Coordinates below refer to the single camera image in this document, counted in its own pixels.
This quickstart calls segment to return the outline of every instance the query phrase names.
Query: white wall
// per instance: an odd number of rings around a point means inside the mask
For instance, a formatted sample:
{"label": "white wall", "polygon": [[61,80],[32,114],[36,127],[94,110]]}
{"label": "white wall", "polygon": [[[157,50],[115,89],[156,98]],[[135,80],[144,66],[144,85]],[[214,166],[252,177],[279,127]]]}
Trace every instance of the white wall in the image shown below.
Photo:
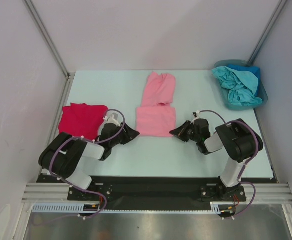
{"label": "white wall", "polygon": [[33,0],[69,71],[248,60],[278,0]]}
{"label": "white wall", "polygon": [[39,171],[64,78],[21,0],[0,0],[0,210]]}
{"label": "white wall", "polygon": [[292,191],[292,0],[256,60],[268,103],[258,110],[280,182]]}

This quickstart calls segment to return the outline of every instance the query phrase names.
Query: plastic bin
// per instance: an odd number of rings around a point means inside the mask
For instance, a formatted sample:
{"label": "plastic bin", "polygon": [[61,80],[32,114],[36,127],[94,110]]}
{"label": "plastic bin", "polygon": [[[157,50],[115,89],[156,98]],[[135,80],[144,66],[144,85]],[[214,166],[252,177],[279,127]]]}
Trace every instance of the plastic bin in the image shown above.
{"label": "plastic bin", "polygon": [[[248,62],[243,61],[243,60],[223,60],[223,61],[216,62],[215,65],[214,65],[214,68],[221,67],[221,66],[226,66],[228,64],[239,65],[239,66],[243,66],[243,67],[250,67],[251,66],[250,64],[248,64]],[[222,98],[222,100],[224,102],[224,105],[228,109],[235,110],[235,111],[242,111],[242,110],[247,110],[247,109],[255,109],[255,108],[258,108],[260,106],[263,106],[268,101],[268,96],[267,96],[267,93],[265,91],[264,86],[262,85],[261,80],[259,82],[259,88],[258,88],[258,92],[257,92],[257,97],[262,99],[262,103],[258,104],[258,105],[252,105],[252,106],[236,106],[236,105],[233,105],[230,102],[228,102],[228,92],[229,92],[229,90],[220,87],[219,81],[218,80],[216,80],[216,81],[218,82],[221,98]]]}

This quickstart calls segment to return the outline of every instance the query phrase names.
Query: red cloth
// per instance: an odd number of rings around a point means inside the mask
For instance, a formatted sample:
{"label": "red cloth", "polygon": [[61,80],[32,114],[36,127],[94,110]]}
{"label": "red cloth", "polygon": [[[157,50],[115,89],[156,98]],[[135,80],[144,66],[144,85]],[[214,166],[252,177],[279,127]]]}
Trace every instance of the red cloth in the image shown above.
{"label": "red cloth", "polygon": [[59,133],[65,132],[75,137],[84,136],[94,140],[103,123],[103,116],[108,108],[104,105],[87,105],[71,103],[62,108],[62,116],[58,126]]}

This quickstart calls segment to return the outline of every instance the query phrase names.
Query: pink cloth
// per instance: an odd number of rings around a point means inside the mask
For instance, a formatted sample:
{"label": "pink cloth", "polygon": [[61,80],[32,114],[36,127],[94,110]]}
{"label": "pink cloth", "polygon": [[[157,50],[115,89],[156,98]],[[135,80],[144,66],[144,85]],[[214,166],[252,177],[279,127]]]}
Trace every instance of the pink cloth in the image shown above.
{"label": "pink cloth", "polygon": [[136,109],[136,130],[141,136],[172,137],[176,112],[170,107],[176,80],[171,74],[152,72],[142,96],[141,107]]}
{"label": "pink cloth", "polygon": [[58,125],[59,133],[65,132],[75,137],[84,136],[94,140],[98,129],[104,122],[103,116],[108,108],[104,105],[87,105],[71,103],[62,108],[62,116]]}

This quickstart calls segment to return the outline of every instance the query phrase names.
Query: shiny floor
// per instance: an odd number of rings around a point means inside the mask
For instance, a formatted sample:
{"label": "shiny floor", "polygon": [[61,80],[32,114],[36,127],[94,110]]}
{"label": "shiny floor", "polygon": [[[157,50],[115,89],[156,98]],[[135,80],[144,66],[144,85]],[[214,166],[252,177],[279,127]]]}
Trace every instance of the shiny floor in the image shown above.
{"label": "shiny floor", "polygon": [[32,213],[24,240],[290,240],[281,205],[253,205],[235,220],[201,214],[104,213],[83,221]]}

